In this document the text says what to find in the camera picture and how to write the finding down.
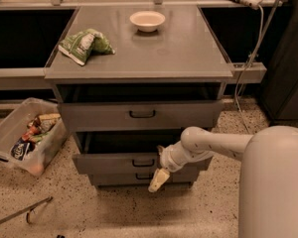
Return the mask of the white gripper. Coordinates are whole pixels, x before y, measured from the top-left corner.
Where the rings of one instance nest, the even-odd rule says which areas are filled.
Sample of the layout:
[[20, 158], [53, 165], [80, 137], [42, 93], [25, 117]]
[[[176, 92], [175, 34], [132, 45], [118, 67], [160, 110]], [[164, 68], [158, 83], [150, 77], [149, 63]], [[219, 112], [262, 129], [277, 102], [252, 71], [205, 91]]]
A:
[[170, 173], [179, 171], [184, 165], [195, 160], [195, 156], [181, 142], [168, 147], [159, 145], [157, 150], [160, 156], [160, 166], [163, 169], [155, 171], [148, 187], [150, 192], [156, 192], [169, 179]]

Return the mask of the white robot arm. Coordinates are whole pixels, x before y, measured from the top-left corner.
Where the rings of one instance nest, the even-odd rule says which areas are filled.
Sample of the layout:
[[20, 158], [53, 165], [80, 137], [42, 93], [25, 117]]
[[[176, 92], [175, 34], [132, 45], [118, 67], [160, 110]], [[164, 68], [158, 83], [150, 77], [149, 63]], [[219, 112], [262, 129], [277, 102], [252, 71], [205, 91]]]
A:
[[189, 127], [176, 144], [158, 152], [160, 168], [149, 191], [184, 165], [222, 154], [241, 161], [238, 238], [298, 238], [298, 128], [273, 126], [237, 135]]

